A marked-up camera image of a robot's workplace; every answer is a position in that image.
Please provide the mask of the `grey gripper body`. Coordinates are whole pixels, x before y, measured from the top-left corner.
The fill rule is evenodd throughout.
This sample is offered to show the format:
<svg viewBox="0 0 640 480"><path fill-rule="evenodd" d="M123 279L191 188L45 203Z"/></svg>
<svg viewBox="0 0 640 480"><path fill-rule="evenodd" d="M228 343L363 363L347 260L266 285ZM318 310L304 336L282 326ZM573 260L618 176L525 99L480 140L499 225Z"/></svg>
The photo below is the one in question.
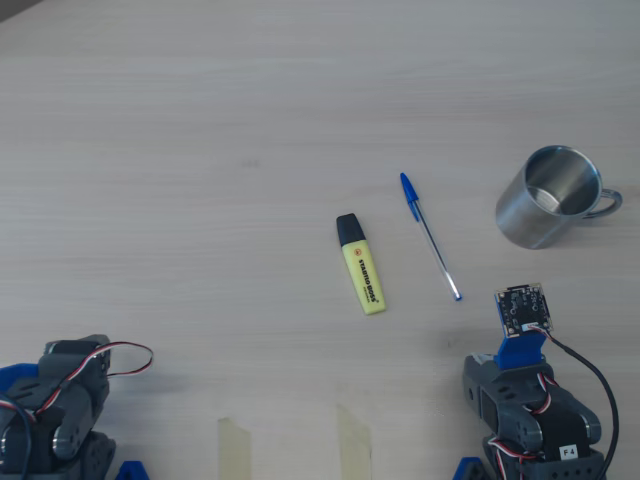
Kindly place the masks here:
<svg viewBox="0 0 640 480"><path fill-rule="evenodd" d="M492 356L472 354L464 361L463 393L487 425L535 425L528 409L541 407L546 399L539 373L554 379L554 371L545 360L502 370Z"/></svg>

